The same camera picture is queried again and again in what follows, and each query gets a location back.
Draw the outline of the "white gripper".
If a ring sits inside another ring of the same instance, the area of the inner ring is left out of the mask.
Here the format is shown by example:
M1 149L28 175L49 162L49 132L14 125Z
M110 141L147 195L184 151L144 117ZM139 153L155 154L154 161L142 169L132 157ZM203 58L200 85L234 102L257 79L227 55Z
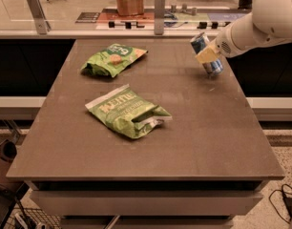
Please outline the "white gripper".
M206 46L196 55L196 59L199 63L210 63L216 61L220 54L229 58L240 54L240 50L234 44L230 27L226 27L219 32L216 37L216 46Z

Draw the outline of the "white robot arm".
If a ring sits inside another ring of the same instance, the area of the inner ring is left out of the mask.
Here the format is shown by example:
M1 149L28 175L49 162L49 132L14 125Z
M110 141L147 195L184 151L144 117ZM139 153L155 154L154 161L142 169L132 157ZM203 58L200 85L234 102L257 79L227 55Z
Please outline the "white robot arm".
M253 0L251 12L223 28L196 59L209 63L287 43L292 43L292 0Z

